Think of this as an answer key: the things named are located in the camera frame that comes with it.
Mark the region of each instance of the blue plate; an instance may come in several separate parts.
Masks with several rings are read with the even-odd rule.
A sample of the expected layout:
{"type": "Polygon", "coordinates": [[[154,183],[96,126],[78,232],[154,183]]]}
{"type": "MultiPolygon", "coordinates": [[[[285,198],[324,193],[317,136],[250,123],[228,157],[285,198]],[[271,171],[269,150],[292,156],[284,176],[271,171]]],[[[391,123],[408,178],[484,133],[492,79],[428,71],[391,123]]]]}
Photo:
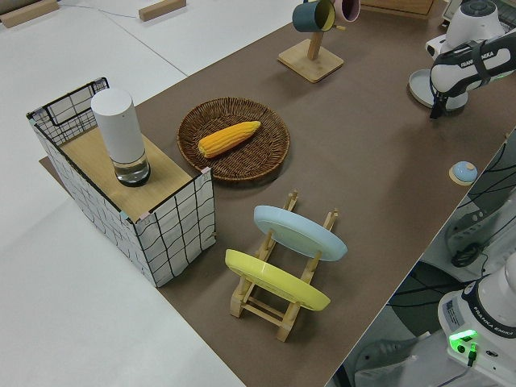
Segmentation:
{"type": "Polygon", "coordinates": [[[347,252],[344,242],[331,231],[281,208],[257,206],[255,224],[264,234],[272,230],[275,241],[304,256],[314,258],[321,252],[321,260],[339,260],[347,252]]]}

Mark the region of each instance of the wire mesh basket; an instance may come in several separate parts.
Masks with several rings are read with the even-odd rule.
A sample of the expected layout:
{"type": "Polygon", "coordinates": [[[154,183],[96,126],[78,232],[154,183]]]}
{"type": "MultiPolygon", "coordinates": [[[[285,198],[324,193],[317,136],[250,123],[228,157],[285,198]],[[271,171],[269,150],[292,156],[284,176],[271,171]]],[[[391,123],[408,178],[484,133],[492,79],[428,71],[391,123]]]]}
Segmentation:
{"type": "Polygon", "coordinates": [[[97,126],[91,98],[107,87],[107,79],[99,78],[28,113],[27,118],[85,216],[154,286],[162,286],[215,243],[211,171],[205,169],[175,192],[165,192],[165,200],[131,220],[63,150],[97,126]]]}

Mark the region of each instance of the woven tray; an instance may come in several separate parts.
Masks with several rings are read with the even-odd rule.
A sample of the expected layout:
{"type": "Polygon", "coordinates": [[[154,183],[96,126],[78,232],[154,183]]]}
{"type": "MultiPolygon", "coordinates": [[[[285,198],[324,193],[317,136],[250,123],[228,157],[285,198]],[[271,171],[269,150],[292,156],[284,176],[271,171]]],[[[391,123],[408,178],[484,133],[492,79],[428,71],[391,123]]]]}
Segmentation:
{"type": "Polygon", "coordinates": [[[190,111],[177,132],[183,157],[196,169],[212,169],[221,181],[254,181],[278,169],[290,145],[290,135],[280,116],[265,105],[244,98],[220,98],[190,111]],[[199,140],[214,131],[243,121],[260,121],[249,139],[222,155],[206,159],[198,150],[199,140]]]}

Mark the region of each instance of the white table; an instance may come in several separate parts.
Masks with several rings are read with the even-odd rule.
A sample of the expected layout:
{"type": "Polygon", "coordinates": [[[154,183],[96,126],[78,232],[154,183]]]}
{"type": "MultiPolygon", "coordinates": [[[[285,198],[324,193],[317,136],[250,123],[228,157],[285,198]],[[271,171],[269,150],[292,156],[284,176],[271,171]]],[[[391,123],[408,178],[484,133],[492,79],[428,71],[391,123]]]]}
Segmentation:
{"type": "Polygon", "coordinates": [[[0,25],[3,384],[242,385],[39,164],[25,114],[97,77],[138,104],[287,24],[297,2],[192,0],[143,24],[96,9],[124,2],[66,0],[0,25]]]}
{"type": "Polygon", "coordinates": [[[154,2],[89,0],[186,75],[290,23],[294,7],[301,3],[300,0],[187,0],[186,7],[180,10],[142,22],[138,9],[154,2]]]}

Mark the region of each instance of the glass base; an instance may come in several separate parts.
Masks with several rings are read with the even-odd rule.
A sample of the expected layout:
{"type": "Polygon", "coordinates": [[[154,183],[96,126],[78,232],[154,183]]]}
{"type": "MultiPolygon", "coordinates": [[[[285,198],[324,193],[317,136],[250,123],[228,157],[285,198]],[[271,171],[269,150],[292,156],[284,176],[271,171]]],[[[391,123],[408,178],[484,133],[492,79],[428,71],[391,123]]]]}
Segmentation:
{"type": "Polygon", "coordinates": [[[118,181],[127,187],[140,187],[151,176],[151,166],[145,155],[130,164],[120,164],[113,161],[114,174],[118,181]]]}

